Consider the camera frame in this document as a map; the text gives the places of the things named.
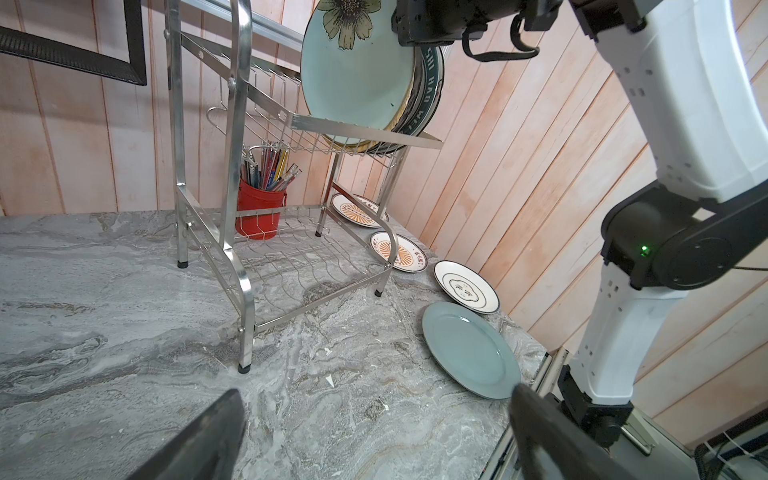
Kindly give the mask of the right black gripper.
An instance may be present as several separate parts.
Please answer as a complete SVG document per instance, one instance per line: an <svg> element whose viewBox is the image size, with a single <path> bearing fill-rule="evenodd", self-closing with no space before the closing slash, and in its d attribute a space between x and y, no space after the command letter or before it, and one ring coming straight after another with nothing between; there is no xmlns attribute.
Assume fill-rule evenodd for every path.
<svg viewBox="0 0 768 480"><path fill-rule="evenodd" d="M468 27L482 27L520 16L527 31L546 31L558 17L562 1L406 0L397 1L391 28L401 46L448 45Z"/></svg>

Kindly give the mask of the yellow woven bamboo tray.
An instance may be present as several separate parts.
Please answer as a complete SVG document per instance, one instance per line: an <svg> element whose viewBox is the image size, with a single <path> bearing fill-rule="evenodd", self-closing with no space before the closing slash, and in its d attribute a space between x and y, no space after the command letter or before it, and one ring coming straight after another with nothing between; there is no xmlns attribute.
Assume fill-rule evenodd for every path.
<svg viewBox="0 0 768 480"><path fill-rule="evenodd" d="M399 129L401 128L401 125L405 122L406 114L409 112L409 109L411 108L411 104L413 103L413 100L415 97L415 91L417 90L417 88L420 86L420 83L421 83L421 80L420 80L421 71L422 71L421 63L422 63L422 55L418 49L415 49L414 50L414 66L413 66L412 77L411 77L408 93L405 96L402 105L399 107L399 110L397 111L396 116L385 128L386 131L398 133ZM343 149L353 154L364 154L364 153L368 153L369 151L376 151L376 149L381 144L381 141L373 141L373 140L353 141L352 139L348 139L346 143L343 143L341 141L338 141L335 136L329 136L329 135L323 134L322 137L329 146Z"/></svg>

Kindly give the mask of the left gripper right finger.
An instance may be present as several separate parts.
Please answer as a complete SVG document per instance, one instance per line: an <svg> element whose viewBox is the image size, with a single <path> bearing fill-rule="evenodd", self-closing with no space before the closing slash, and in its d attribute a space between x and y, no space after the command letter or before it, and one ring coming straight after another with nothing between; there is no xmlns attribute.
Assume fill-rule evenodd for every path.
<svg viewBox="0 0 768 480"><path fill-rule="evenodd" d="M635 477L525 384L512 390L509 418L525 479Z"/></svg>

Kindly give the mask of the silver metal dish rack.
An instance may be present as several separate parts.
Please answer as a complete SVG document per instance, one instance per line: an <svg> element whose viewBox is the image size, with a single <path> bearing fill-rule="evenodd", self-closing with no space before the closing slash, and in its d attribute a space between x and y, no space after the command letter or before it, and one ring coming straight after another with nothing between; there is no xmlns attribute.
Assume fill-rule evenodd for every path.
<svg viewBox="0 0 768 480"><path fill-rule="evenodd" d="M195 243L238 317L238 369L256 335L346 292L382 293L400 239L388 204L410 150L438 149L426 132L445 61L436 46L404 47L397 1L315 1L300 60L285 67L253 52L257 15L223 4L230 38L183 29L164 5L177 264ZM212 217L186 177L183 62L216 77L219 102L202 115L224 138L223 192Z"/></svg>

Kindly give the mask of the dark blue glazed plate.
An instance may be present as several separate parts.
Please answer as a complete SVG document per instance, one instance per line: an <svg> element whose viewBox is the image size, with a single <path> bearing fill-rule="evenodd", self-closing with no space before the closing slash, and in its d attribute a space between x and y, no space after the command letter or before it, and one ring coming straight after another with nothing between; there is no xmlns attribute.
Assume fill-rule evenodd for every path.
<svg viewBox="0 0 768 480"><path fill-rule="evenodd" d="M405 129L405 124L409 121L409 118L414 113L414 111L417 109L417 104L419 103L419 96L421 95L422 90L422 84L424 82L424 60L423 60L423 54L421 48L415 49L415 60L416 65L414 69L414 82L411 89L411 92L408 97L408 101L406 104L406 108L403 112L403 115L398 120L398 122L395 124L395 126L392 129L393 133L402 133Z"/></svg>

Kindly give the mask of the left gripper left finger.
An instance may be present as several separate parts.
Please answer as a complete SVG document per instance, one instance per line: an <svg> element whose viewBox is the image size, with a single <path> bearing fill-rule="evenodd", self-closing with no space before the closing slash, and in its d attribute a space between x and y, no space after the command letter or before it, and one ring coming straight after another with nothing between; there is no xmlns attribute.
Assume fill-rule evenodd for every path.
<svg viewBox="0 0 768 480"><path fill-rule="evenodd" d="M229 389L129 477L231 479L245 430L242 396Z"/></svg>

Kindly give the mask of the green rim white plate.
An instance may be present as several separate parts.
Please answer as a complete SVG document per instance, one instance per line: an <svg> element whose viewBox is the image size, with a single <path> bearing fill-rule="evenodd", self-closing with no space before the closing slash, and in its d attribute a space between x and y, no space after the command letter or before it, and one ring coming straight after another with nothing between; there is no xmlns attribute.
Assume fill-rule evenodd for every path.
<svg viewBox="0 0 768 480"><path fill-rule="evenodd" d="M444 56L440 47L421 46L416 48L422 49L425 74L424 82L422 84L422 90L421 95L419 96L417 109L411 115L409 121L405 124L405 129L403 132L398 133L409 136L417 136L422 133L436 113L445 76ZM395 50L394 59L397 60L395 63L397 66L396 72L400 76L403 76L404 74L410 75L409 80L406 82L406 91L403 95L401 105L409 90L414 66L414 50L416 48L398 47ZM390 122L396 116L400 106L398 106L395 110L395 114Z"/></svg>

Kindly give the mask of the light green flower plate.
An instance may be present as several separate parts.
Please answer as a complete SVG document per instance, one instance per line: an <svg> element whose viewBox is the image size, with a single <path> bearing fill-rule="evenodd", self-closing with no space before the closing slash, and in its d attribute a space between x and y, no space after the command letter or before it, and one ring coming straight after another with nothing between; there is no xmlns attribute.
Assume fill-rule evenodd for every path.
<svg viewBox="0 0 768 480"><path fill-rule="evenodd" d="M395 1L319 1L307 24L300 62L309 113L391 131L413 87L415 49L392 31Z"/></svg>

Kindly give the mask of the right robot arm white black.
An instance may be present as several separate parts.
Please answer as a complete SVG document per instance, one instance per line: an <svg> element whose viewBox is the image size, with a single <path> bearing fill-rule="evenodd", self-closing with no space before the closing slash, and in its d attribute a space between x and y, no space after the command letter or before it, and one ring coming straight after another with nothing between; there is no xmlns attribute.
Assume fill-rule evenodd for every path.
<svg viewBox="0 0 768 480"><path fill-rule="evenodd" d="M575 1L629 97L656 180L605 216L601 289L558 379L560 409L608 447L672 306L767 237L767 130L725 1Z"/></svg>

